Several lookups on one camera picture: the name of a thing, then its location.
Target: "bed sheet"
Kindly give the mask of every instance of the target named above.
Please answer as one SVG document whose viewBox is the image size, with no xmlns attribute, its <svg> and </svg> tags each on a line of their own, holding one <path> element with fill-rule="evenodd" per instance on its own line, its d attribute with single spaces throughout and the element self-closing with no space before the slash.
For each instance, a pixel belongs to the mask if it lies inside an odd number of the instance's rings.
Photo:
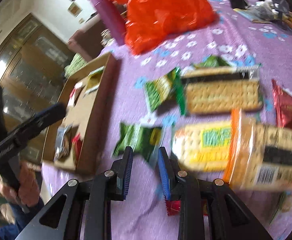
<svg viewBox="0 0 292 240">
<path fill-rule="evenodd" d="M 292 36 L 274 25 L 253 24 L 230 7 L 229 0 L 209 0 L 219 14 L 219 21 L 206 28 L 170 35 L 151 52 L 133 56 L 126 46 L 116 43 L 101 53 L 111 51 L 119 60 L 119 75 L 113 102 L 109 102 L 110 118 L 105 127 L 105 146 L 98 173 L 111 167 L 112 152 L 119 139 L 119 122 L 148 122 L 163 125 L 166 136 L 163 146 L 170 149 L 171 125 L 224 120 L 229 115 L 180 116 L 173 102 L 166 103 L 155 114 L 149 115 L 145 104 L 143 84 L 179 66 L 191 69 L 209 55 L 219 55 L 234 66 L 261 64 L 260 77 L 264 107 L 256 118 L 275 124 L 271 79 L 292 92 Z M 42 173 L 51 194 L 55 194 L 73 174 L 43 164 Z M 220 178 L 222 173 L 198 173 L 206 180 Z M 241 199 L 268 229 L 274 239 L 285 239 L 292 230 L 292 213 L 278 216 L 271 225 L 278 193 L 238 192 Z M 151 240 L 177 239 L 179 216 L 167 217 L 158 171 L 141 157 L 134 157 L 129 194 L 124 202 L 112 202 L 112 239 Z"/>
</svg>

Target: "green candy wrapper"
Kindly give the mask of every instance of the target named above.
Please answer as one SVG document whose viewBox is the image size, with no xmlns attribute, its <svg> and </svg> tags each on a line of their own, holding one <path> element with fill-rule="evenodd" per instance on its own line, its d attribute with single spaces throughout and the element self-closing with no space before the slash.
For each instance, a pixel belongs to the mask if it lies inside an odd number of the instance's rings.
<svg viewBox="0 0 292 240">
<path fill-rule="evenodd" d="M 204 62 L 193 64 L 193 66 L 196 68 L 223 67 L 223 66 L 229 66 L 229 64 L 219 56 L 210 55 Z"/>
<path fill-rule="evenodd" d="M 122 154 L 126 146 L 132 147 L 134 153 L 142 155 L 150 166 L 155 167 L 157 151 L 162 144 L 162 127 L 142 127 L 140 124 L 120 122 L 120 139 L 116 144 L 113 156 Z"/>
<path fill-rule="evenodd" d="M 181 112 L 185 111 L 186 101 L 183 96 L 180 71 L 180 68 L 176 67 L 166 75 L 146 82 L 144 88 L 148 112 L 155 111 L 164 101 L 170 99 L 176 99 L 181 108 Z"/>
</svg>

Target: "metal screw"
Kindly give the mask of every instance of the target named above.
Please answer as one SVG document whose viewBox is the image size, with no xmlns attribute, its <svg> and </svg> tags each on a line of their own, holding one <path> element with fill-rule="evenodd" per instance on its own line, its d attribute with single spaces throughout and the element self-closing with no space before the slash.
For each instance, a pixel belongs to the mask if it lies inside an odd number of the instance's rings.
<svg viewBox="0 0 292 240">
<path fill-rule="evenodd" d="M 108 171 L 105 171 L 105 176 L 106 177 L 111 177 L 111 176 L 113 176 L 115 173 L 113 172 L 113 171 L 111 171 L 111 170 L 108 170 Z"/>
<path fill-rule="evenodd" d="M 186 177 L 187 176 L 187 172 L 186 171 L 179 171 L 178 173 L 179 177 Z"/>
<path fill-rule="evenodd" d="M 222 179 L 215 179 L 215 184 L 217 186 L 223 186 L 224 185 L 224 181 Z"/>
<path fill-rule="evenodd" d="M 71 179 L 68 181 L 68 186 L 73 187 L 77 185 L 77 181 L 75 179 Z"/>
</svg>

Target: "cardboard box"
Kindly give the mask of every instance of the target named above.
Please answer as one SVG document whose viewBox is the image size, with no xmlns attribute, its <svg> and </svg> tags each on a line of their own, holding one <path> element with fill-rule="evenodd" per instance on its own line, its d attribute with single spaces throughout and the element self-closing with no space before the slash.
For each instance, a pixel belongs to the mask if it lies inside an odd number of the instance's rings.
<svg viewBox="0 0 292 240">
<path fill-rule="evenodd" d="M 84 87 L 78 96 L 75 106 L 68 110 L 66 117 L 48 128 L 42 155 L 43 162 L 75 173 L 87 175 L 95 173 L 97 168 L 96 162 L 99 156 L 99 135 L 103 125 L 106 98 L 113 78 L 117 78 L 113 77 L 117 67 L 116 59 L 111 53 L 106 53 L 88 62 L 84 68 L 70 76 L 58 99 L 58 102 L 67 105 L 69 95 L 75 84 L 82 81 L 85 86 L 88 74 L 102 66 L 105 66 L 105 69 L 101 76 L 98 90 L 84 95 Z M 61 124 L 73 124 L 71 137 L 73 138 L 80 133 L 80 138 L 83 140 L 77 166 L 72 155 L 63 161 L 53 161 L 57 129 Z"/>
</svg>

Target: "purple tumbler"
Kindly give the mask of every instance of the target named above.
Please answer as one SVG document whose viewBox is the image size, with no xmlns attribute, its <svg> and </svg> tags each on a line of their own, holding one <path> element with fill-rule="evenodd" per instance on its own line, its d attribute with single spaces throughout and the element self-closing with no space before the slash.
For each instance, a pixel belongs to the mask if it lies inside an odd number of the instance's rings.
<svg viewBox="0 0 292 240">
<path fill-rule="evenodd" d="M 111 0 L 90 0 L 119 46 L 125 44 L 125 21 Z"/>
</svg>

